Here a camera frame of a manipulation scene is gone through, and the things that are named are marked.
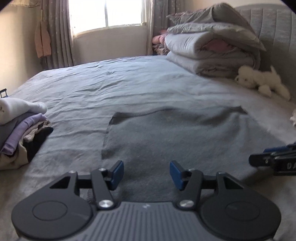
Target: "gray headboard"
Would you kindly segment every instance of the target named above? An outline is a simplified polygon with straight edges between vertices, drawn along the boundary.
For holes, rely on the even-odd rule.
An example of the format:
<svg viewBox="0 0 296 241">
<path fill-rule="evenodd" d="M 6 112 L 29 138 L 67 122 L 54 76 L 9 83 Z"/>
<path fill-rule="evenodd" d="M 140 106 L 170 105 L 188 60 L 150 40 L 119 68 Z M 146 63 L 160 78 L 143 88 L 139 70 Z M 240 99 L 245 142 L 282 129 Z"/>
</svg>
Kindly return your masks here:
<svg viewBox="0 0 296 241">
<path fill-rule="evenodd" d="M 285 5 L 254 4 L 236 8 L 253 27 L 267 52 L 260 70 L 272 64 L 296 100 L 296 15 Z"/>
</svg>

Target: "purple folded shirt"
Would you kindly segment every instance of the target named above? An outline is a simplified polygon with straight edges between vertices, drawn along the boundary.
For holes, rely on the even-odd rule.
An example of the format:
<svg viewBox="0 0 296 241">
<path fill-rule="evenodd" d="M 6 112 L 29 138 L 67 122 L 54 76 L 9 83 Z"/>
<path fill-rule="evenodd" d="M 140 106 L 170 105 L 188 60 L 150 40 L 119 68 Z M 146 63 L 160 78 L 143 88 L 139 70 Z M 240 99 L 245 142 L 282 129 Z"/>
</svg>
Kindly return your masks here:
<svg viewBox="0 0 296 241">
<path fill-rule="evenodd" d="M 26 130 L 28 130 L 32 125 L 44 120 L 46 120 L 46 117 L 41 113 L 29 116 L 28 118 L 24 119 L 17 125 L 16 128 L 14 128 L 10 136 L 5 141 L 0 153 L 9 156 L 13 155 L 20 139 L 22 138 L 22 135 L 26 132 Z"/>
</svg>

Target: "wall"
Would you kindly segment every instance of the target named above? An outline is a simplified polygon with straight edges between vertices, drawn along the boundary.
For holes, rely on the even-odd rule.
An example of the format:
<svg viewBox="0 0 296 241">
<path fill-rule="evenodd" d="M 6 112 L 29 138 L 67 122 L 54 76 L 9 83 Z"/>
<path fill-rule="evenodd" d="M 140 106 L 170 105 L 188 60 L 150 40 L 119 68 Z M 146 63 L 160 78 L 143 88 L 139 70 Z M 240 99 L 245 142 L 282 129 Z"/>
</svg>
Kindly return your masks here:
<svg viewBox="0 0 296 241">
<path fill-rule="evenodd" d="M 0 89 L 9 94 L 42 70 L 34 43 L 38 10 L 7 6 L 0 12 Z"/>
<path fill-rule="evenodd" d="M 79 64 L 146 54 L 146 26 L 95 29 L 74 38 Z"/>
<path fill-rule="evenodd" d="M 219 2 L 227 2 L 233 7 L 257 3 L 284 4 L 280 0 L 185 0 L 185 9 L 187 11 L 194 11 Z"/>
</svg>

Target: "window pane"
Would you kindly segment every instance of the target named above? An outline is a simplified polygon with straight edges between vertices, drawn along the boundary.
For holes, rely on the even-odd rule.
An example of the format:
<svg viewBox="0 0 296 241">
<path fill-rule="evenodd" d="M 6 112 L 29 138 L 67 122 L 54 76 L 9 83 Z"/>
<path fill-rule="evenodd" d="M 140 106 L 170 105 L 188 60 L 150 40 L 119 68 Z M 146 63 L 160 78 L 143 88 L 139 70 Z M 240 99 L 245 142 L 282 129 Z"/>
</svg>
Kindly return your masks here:
<svg viewBox="0 0 296 241">
<path fill-rule="evenodd" d="M 142 0 L 106 0 L 108 25 L 141 23 Z"/>
<path fill-rule="evenodd" d="M 105 0 L 70 0 L 73 32 L 106 27 Z"/>
</svg>

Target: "gray curtain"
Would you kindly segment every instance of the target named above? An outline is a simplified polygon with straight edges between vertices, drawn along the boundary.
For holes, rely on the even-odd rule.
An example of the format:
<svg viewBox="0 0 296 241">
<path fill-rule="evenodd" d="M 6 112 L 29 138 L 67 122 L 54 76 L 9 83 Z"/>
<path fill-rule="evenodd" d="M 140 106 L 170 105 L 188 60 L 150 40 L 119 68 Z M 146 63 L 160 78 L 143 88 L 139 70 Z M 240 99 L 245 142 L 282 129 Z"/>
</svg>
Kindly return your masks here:
<svg viewBox="0 0 296 241">
<path fill-rule="evenodd" d="M 70 28 L 69 0 L 42 0 L 43 21 L 51 41 L 52 54 L 43 59 L 46 69 L 73 66 L 73 35 Z"/>
<path fill-rule="evenodd" d="M 167 15 L 182 11 L 184 11 L 184 0 L 155 0 L 153 36 L 159 35 L 160 30 L 173 25 L 166 18 Z"/>
</svg>

